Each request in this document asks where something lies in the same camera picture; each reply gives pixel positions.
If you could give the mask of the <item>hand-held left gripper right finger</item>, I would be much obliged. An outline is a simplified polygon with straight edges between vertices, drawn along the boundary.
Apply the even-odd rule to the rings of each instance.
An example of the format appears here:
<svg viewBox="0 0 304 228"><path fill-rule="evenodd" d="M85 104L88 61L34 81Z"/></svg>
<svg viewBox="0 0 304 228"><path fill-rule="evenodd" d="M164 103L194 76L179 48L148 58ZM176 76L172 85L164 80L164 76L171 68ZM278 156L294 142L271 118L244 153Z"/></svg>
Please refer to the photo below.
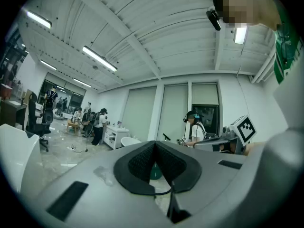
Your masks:
<svg viewBox="0 0 304 228"><path fill-rule="evenodd" d="M202 155L191 190L174 191L171 228L274 228L300 224L297 206L304 179L304 131L291 128L256 147L235 169L223 154Z"/></svg>

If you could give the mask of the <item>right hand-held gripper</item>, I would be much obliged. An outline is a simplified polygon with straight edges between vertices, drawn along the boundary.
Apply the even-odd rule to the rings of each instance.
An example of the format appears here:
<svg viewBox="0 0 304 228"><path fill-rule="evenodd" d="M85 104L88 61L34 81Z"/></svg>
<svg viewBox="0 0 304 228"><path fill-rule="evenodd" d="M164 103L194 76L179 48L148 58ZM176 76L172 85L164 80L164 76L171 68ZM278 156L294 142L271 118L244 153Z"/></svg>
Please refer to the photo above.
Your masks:
<svg viewBox="0 0 304 228"><path fill-rule="evenodd" d="M223 127L222 137L229 141L234 154L243 154L246 145L256 135L257 131L251 122L249 115L239 117L233 123ZM220 138L205 139L193 145L194 149L203 151L220 151L219 145L222 144Z"/></svg>

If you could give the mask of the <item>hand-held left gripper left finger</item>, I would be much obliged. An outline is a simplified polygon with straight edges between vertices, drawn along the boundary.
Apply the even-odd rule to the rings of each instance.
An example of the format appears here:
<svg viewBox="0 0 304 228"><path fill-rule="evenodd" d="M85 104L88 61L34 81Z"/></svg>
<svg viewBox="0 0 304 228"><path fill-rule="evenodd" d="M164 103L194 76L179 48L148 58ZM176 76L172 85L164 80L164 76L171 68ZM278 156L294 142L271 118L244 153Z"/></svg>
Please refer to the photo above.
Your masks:
<svg viewBox="0 0 304 228"><path fill-rule="evenodd" d="M114 164L143 146L99 152L51 182L31 203L46 228L170 228L154 196L135 195L114 177Z"/></svg>

